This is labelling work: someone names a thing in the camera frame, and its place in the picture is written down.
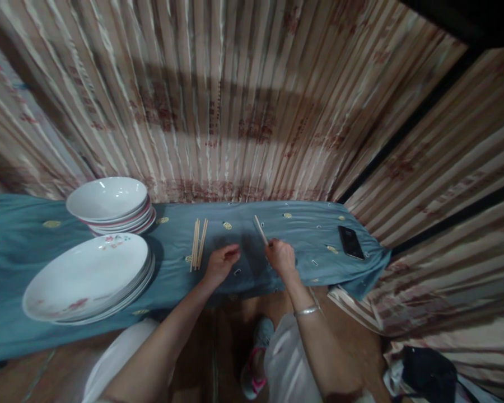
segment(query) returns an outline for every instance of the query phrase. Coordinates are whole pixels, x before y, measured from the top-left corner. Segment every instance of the person's left hand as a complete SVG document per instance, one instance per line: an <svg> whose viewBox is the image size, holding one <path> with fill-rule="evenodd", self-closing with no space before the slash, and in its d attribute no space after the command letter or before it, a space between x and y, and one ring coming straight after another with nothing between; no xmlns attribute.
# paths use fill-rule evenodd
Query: person's left hand
<svg viewBox="0 0 504 403"><path fill-rule="evenodd" d="M218 287L228 276L231 267L239 260L239 245L228 245L211 253L204 280Z"/></svg>

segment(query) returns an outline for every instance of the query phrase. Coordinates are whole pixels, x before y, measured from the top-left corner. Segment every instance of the blue tablecloth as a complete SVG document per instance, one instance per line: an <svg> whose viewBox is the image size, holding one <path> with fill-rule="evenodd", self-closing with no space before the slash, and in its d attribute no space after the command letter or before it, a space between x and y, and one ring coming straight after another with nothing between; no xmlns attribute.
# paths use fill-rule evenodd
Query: blue tablecloth
<svg viewBox="0 0 504 403"><path fill-rule="evenodd" d="M52 259L92 238L87 226L70 215L63 201L0 194L0 360L89 338L137 322L144 311L170 311L199 282L211 251L230 243L242 256L208 305L228 298L249 298L283 289L268 266L256 214L268 238L295 248L305 285L341 283L357 299L374 286L388 264L390 251L337 203L262 201L257 203L158 204L156 224L144 238L156 255L156 276L149 288L124 311L101 322L77 327L36 322L21 308L30 280ZM209 220L202 270L189 272L194 222ZM338 226L357 232L366 260L343 252Z"/></svg>

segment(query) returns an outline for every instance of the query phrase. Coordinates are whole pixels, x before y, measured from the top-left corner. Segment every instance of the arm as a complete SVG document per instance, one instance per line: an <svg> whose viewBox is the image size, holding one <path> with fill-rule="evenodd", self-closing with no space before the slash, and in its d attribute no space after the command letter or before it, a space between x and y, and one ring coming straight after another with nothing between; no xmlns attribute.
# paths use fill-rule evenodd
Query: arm
<svg viewBox="0 0 504 403"><path fill-rule="evenodd" d="M205 277L147 338L101 398L148 403L167 393L168 379L207 299L224 281L240 258L239 246L230 245L211 254Z"/></svg>
<svg viewBox="0 0 504 403"><path fill-rule="evenodd" d="M291 245L273 239L265 248L265 254L284 281L295 312L314 305L295 268L295 252ZM352 401L359 396L362 378L350 353L351 346L337 343L320 311L297 317L297 323L308 363L323 399Z"/></svg>

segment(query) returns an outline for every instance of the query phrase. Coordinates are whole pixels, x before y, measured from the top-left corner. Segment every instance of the black bag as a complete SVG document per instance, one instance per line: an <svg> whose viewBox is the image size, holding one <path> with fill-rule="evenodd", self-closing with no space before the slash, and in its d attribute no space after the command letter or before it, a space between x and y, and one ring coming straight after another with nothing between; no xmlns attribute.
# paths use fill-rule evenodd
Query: black bag
<svg viewBox="0 0 504 403"><path fill-rule="evenodd" d="M404 397L423 397L430 403L454 403L458 372L454 365L441 353L430 348L405 346L403 348L403 381L415 393L398 395L393 403ZM478 400L463 387L470 400Z"/></svg>

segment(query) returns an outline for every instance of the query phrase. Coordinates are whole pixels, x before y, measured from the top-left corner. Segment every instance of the wooden floor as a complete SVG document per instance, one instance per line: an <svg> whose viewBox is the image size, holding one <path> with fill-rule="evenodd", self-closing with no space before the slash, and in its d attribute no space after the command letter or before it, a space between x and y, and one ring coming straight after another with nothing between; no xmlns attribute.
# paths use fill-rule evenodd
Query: wooden floor
<svg viewBox="0 0 504 403"><path fill-rule="evenodd" d="M340 343L354 346L359 370L377 403L389 402L382 383L385 362L380 337L346 315L326 296L313 292ZM291 312L286 292L235 301L204 311L181 354L172 382L173 402L245 402L239 372L250 352L254 326L267 315L277 326ZM0 403L77 403L90 370L120 331L11 360L0 369ZM256 401L268 400L266 387Z"/></svg>

